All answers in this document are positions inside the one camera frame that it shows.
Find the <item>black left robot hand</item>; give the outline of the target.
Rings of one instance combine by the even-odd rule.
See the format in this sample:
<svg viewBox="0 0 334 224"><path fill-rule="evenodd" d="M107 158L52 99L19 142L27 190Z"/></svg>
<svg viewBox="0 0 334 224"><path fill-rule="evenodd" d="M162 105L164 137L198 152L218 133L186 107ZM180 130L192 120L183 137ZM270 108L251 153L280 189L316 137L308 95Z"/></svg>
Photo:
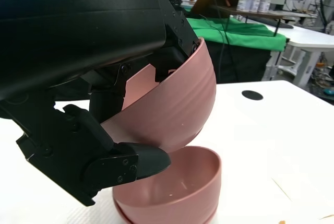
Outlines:
<svg viewBox="0 0 334 224"><path fill-rule="evenodd" d="M132 61L146 58L163 81L199 45L169 0L1 0L1 118L23 130L30 164L91 206L171 163L101 126L122 109Z"/></svg>

